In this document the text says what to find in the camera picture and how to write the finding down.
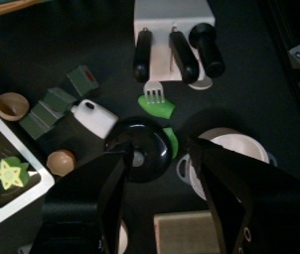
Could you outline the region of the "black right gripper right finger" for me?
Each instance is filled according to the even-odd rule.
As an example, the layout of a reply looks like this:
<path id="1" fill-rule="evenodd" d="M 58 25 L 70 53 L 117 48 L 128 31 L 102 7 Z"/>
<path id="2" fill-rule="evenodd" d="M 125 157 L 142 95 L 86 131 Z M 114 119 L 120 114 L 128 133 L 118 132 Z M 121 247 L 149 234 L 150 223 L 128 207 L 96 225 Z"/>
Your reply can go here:
<path id="1" fill-rule="evenodd" d="M 192 137 L 188 150 L 223 254 L 300 254 L 300 181 L 270 164 Z"/>

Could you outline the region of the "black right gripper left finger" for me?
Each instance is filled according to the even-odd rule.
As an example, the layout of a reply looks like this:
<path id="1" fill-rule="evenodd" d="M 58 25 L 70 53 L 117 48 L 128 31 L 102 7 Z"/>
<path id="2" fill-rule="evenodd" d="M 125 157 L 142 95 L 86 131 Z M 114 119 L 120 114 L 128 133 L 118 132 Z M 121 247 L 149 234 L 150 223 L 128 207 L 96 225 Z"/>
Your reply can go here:
<path id="1" fill-rule="evenodd" d="M 51 187 L 30 254 L 118 254 L 133 145 L 117 144 Z"/>

